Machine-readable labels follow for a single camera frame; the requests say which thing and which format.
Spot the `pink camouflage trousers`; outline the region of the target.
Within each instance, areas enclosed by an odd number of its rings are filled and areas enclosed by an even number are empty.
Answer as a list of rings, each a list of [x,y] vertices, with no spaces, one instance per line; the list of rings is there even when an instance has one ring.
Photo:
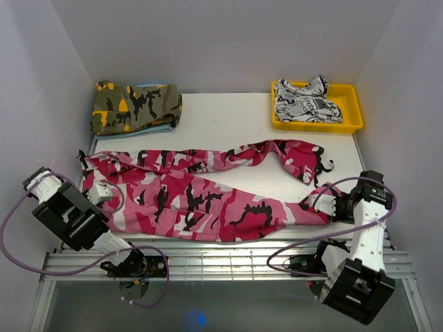
[[[105,203],[114,232],[144,233],[209,242],[261,239],[292,225],[320,226],[332,218],[307,200],[285,203],[204,178],[239,166],[259,165],[276,154],[282,167],[304,184],[324,172],[323,148],[301,140],[265,140],[228,151],[103,151],[79,154],[85,190],[114,184]]]

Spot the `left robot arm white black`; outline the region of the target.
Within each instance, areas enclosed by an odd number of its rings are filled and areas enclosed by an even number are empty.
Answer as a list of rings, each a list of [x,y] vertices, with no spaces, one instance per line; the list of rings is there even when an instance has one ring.
[[[112,234],[109,219],[98,207],[112,198],[106,185],[95,185],[83,194],[74,185],[41,167],[23,182],[28,196],[38,200],[33,216],[75,251],[113,252],[100,267],[109,276],[139,277],[147,272],[147,260],[139,249]]]

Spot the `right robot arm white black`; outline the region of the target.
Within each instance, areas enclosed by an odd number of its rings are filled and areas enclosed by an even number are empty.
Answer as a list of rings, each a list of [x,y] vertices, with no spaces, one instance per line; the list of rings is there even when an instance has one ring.
[[[319,242],[312,264],[326,279],[310,282],[310,291],[322,304],[370,324],[395,290],[383,260],[385,217],[395,208],[394,195],[385,188],[383,175],[369,170],[360,173],[349,194],[334,196],[327,190],[313,195],[309,205],[356,227],[350,246],[331,238]]]

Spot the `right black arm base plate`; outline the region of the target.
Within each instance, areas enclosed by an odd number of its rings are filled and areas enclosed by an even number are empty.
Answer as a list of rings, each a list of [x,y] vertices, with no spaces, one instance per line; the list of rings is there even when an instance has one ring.
[[[315,254],[295,255],[289,259],[289,267],[302,273],[326,275],[326,267]]]

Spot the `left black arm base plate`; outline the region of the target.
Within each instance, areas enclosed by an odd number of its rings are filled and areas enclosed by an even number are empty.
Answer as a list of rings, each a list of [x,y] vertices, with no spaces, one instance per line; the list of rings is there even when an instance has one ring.
[[[108,277],[142,278],[142,277],[166,277],[166,264],[161,256],[144,256],[131,263],[124,261],[115,266],[110,261],[100,264]]]

